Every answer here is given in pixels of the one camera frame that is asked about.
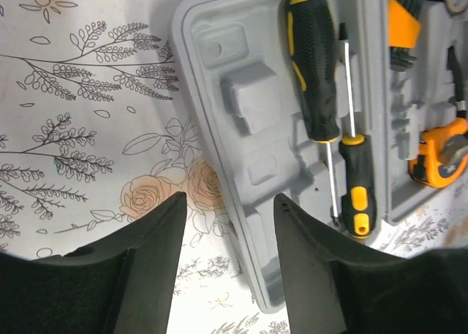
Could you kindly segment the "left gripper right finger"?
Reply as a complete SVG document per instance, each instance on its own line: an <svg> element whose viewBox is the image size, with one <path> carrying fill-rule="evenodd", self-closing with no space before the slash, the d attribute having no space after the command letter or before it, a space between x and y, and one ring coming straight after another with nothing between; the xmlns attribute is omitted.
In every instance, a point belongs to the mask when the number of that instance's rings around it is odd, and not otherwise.
<svg viewBox="0 0 468 334"><path fill-rule="evenodd" d="M409 259L369 248L285 194L273 216L292 333L465 333L467 250Z"/></svg>

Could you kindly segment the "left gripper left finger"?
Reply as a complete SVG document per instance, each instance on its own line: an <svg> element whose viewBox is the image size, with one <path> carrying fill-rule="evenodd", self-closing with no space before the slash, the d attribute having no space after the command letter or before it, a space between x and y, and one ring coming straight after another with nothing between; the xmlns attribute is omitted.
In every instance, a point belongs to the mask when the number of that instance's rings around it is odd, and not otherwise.
<svg viewBox="0 0 468 334"><path fill-rule="evenodd" d="M65 255L1 255L3 333L165 333L186 223L177 192Z"/></svg>

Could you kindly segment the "black yellow screwdriver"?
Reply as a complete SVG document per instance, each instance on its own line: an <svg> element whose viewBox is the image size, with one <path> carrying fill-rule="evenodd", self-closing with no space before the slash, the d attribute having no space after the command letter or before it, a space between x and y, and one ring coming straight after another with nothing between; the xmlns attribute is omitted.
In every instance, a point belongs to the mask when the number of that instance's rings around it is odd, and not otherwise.
<svg viewBox="0 0 468 334"><path fill-rule="evenodd" d="M339 24L341 61L345 68L350 130L342 136L339 152L346 164L347 192L341 199L342 217L346 230L357 239L374 231L377 220L377 200L374 193L371 146L355 125L352 89L350 43L346 23Z"/></svg>
<svg viewBox="0 0 468 334"><path fill-rule="evenodd" d="M325 146L331 190L331 218L339 226L339 209L331 143L338 139L336 122L336 32L328 0L286 0L287 46L302 92L301 112L310 139Z"/></svg>

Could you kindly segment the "orange tape measure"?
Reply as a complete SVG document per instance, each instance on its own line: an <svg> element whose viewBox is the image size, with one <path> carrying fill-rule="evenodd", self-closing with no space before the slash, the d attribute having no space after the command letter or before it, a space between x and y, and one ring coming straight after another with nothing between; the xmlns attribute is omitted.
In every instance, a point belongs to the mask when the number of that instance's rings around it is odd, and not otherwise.
<svg viewBox="0 0 468 334"><path fill-rule="evenodd" d="M454 83L456 118L446 126L422 132L418 156L408 163L411 179L433 188L451 185L467 166L467 102L454 45L448 48L447 69Z"/></svg>

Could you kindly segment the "grey plastic tool case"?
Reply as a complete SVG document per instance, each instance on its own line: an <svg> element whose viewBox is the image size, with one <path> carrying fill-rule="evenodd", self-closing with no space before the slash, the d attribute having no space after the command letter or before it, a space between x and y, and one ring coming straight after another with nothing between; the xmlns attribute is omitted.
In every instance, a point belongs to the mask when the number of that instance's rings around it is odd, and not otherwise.
<svg viewBox="0 0 468 334"><path fill-rule="evenodd" d="M206 159L190 175L187 199L201 209L213 170L228 215L227 230L246 283L267 314L284 305L273 220L283 193L331 224L325 151L310 140L287 56L286 0L184 0L170 24L188 108ZM420 134L456 117L447 51L467 66L467 10L450 15L426 0L412 68L390 68L388 0L328 0L335 23L347 24L357 130L375 169L377 227L373 248L410 257L429 248L465 246L467 174L432 188L411 179L408 163ZM349 129L343 64L336 65L337 124Z"/></svg>

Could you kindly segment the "black hex key set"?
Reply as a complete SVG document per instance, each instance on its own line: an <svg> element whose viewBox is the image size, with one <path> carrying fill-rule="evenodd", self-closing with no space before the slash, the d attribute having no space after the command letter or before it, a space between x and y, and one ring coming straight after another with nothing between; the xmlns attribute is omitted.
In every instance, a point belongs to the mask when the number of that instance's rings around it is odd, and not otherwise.
<svg viewBox="0 0 468 334"><path fill-rule="evenodd" d="M404 72L412 68L415 56L410 55L416 46L421 29L420 13L426 0L388 0L388 44L390 68Z"/></svg>

